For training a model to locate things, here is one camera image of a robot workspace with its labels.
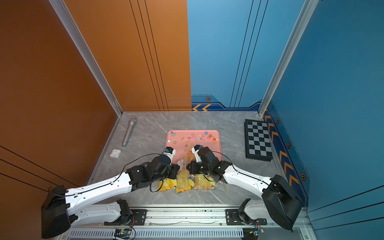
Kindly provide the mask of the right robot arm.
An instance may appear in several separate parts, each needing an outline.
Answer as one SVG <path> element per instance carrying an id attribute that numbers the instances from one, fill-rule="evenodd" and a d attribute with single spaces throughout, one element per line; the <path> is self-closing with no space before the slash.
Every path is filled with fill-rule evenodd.
<path id="1" fill-rule="evenodd" d="M 293 231 L 299 213 L 304 206 L 300 196 L 287 180 L 280 176 L 263 177 L 242 170 L 229 161 L 220 161 L 208 147 L 196 145 L 191 152 L 195 159 L 187 165 L 191 175 L 207 175 L 213 181 L 221 181 L 245 189 L 263 200 L 246 199 L 238 208 L 242 224 L 251 225 L 259 218 L 269 216 L 283 229 Z"/>

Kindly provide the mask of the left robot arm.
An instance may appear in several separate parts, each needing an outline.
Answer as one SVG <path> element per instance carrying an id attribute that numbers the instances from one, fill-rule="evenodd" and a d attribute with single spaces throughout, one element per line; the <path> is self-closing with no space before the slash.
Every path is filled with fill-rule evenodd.
<path id="1" fill-rule="evenodd" d="M 179 166 L 172 161 L 176 151 L 165 148 L 151 162 L 134 166 L 110 179 L 79 188 L 63 185 L 48 191 L 41 207 L 41 237 L 50 239 L 67 231 L 79 219 L 81 209 L 105 199 L 147 188 L 155 181 L 177 177 Z"/>

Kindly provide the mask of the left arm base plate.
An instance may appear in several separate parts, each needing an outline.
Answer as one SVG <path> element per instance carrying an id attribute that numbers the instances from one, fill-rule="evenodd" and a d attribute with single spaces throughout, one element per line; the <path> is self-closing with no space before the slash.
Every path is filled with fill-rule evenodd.
<path id="1" fill-rule="evenodd" d="M 113 222 L 104 222 L 104 226 L 144 226 L 148 210 L 134 209 L 130 214 L 124 214 Z"/>

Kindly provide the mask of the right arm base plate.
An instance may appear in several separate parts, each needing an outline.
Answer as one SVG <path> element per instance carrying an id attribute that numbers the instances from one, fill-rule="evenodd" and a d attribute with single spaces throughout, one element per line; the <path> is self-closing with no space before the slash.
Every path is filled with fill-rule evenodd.
<path id="1" fill-rule="evenodd" d="M 239 226 L 239 225 L 256 225 L 266 226 L 268 224 L 267 219 L 256 219 L 252 220 L 245 213 L 239 212 L 238 209 L 226 209 L 226 223 L 228 226 Z"/>

